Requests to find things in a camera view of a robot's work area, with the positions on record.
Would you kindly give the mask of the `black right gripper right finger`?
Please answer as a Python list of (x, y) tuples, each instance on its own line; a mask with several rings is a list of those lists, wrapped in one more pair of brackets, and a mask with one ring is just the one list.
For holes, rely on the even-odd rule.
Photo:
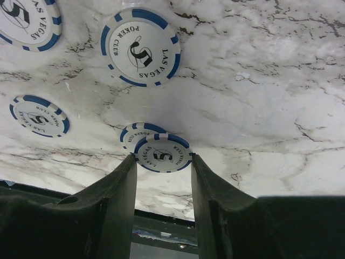
[(344, 197), (252, 197), (199, 155), (191, 168), (200, 258), (344, 258)]

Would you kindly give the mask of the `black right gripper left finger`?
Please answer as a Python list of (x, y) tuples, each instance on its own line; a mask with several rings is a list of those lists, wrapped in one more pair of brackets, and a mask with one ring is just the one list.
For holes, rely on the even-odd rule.
[(136, 160), (129, 155), (57, 203), (2, 196), (1, 258), (128, 258), (136, 184)]

